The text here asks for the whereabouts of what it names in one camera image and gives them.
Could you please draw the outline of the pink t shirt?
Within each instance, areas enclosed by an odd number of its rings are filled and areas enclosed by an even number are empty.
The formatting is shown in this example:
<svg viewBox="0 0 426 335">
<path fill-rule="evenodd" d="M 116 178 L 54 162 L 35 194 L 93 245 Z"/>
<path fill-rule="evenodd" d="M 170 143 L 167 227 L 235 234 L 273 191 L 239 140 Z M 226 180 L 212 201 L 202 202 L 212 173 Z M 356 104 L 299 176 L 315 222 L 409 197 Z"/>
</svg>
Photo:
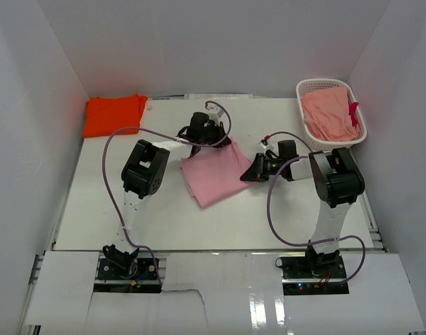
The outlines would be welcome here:
<svg viewBox="0 0 426 335">
<path fill-rule="evenodd" d="M 231 140 L 223 148 L 182 159 L 180 170 L 190 196 L 204 209 L 252 186 L 240 180 L 250 165 L 238 143 Z"/>
</svg>

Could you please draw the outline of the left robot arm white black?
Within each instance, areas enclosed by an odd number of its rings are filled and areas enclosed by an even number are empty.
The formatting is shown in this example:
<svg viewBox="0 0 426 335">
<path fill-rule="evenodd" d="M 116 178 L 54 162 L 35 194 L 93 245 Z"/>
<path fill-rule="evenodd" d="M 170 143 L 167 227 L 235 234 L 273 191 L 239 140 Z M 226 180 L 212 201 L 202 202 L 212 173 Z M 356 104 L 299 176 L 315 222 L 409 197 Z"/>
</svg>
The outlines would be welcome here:
<svg viewBox="0 0 426 335">
<path fill-rule="evenodd" d="M 183 127 L 176 136 L 169 136 L 141 127 L 123 127 L 115 130 L 107 139 L 102 153 L 102 176 L 108 195 L 114 205 L 120 221 L 122 236 L 134 251 L 121 251 L 115 244 L 103 247 L 103 254 L 108 265 L 124 279 L 130 279 L 138 274 L 137 257 L 140 250 L 145 249 L 151 255 L 154 263 L 156 279 L 160 280 L 159 264 L 150 247 L 139 245 L 132 241 L 129 232 L 131 229 L 126 223 L 126 215 L 120 210 L 111 191 L 107 172 L 106 158 L 112 139 L 124 131 L 137 130 L 162 137 L 162 142 L 138 140 L 128 157 L 121 172 L 124 189 L 124 208 L 136 210 L 145 200 L 155 194 L 163 182 L 167 164 L 183 158 L 194 157 L 202 148 L 220 149 L 231 144 L 229 134 L 232 128 L 232 119 L 229 112 L 220 104 L 208 101 L 205 107 L 208 113 L 195 112 L 190 124 Z"/>
</svg>

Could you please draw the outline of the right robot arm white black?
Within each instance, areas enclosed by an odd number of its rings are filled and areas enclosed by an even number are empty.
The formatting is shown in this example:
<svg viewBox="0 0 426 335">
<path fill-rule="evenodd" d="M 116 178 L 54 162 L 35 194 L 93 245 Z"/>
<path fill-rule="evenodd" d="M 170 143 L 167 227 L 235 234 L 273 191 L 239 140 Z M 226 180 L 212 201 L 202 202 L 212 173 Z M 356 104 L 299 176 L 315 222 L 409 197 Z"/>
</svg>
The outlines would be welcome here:
<svg viewBox="0 0 426 335">
<path fill-rule="evenodd" d="M 365 191 L 365 181 L 349 150 L 345 147 L 329 153 L 312 151 L 308 156 L 297 153 L 293 140 L 278 142 L 278 152 L 268 148 L 268 139 L 261 141 L 264 152 L 257 153 L 251 166 L 241 175 L 241 181 L 266 182 L 270 177 L 282 177 L 286 181 L 313 179 L 320 208 L 316 228 L 307 243 L 292 243 L 283 239 L 275 230 L 270 213 L 270 203 L 275 182 L 267 195 L 266 214 L 274 236 L 288 246 L 305 247 L 305 256 L 299 261 L 283 260 L 281 267 L 291 267 L 307 272 L 313 278 L 329 278 L 333 269 L 343 264 L 339 243 L 349 239 L 360 242 L 362 261 L 365 260 L 364 241 L 353 234 L 342 236 L 341 231 L 349 209 Z"/>
</svg>

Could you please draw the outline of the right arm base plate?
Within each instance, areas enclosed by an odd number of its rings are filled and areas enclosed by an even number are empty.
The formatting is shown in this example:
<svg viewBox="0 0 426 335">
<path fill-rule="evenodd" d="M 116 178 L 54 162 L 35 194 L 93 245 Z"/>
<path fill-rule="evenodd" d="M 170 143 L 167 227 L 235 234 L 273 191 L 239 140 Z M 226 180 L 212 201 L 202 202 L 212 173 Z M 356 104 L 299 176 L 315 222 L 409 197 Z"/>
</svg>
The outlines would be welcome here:
<svg viewBox="0 0 426 335">
<path fill-rule="evenodd" d="M 285 296 L 348 295 L 346 269 L 342 257 L 329 268 L 311 270 L 306 257 L 278 257 L 275 267 L 281 270 Z"/>
</svg>

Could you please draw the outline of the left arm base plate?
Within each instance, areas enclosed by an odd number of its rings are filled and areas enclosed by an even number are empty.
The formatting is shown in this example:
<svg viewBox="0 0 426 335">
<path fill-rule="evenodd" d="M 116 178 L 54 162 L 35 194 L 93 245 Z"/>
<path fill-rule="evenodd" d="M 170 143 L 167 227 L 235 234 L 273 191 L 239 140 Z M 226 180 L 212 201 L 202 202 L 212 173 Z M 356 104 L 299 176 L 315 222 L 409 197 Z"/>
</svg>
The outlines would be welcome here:
<svg viewBox="0 0 426 335">
<path fill-rule="evenodd" d="M 138 258 L 131 266 L 132 274 L 121 274 L 119 269 L 101 258 L 98 263 L 94 292 L 159 294 L 161 285 L 151 258 Z"/>
</svg>

